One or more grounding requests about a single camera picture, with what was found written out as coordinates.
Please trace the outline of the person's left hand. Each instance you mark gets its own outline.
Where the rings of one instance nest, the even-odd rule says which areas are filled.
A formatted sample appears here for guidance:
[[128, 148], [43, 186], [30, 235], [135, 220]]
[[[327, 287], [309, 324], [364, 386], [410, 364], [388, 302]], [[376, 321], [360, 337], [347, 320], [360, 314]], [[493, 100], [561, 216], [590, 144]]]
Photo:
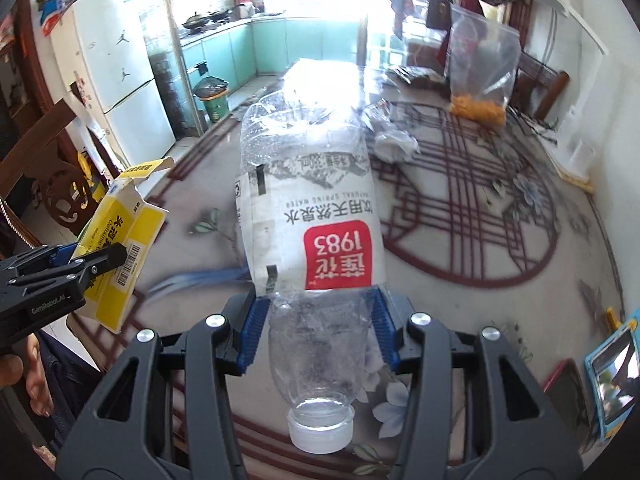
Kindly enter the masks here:
[[17, 354], [1, 357], [0, 387], [15, 386], [24, 379], [32, 410], [38, 416], [49, 417], [54, 411], [54, 403], [42, 364], [39, 340], [35, 334], [30, 334], [17, 348]]

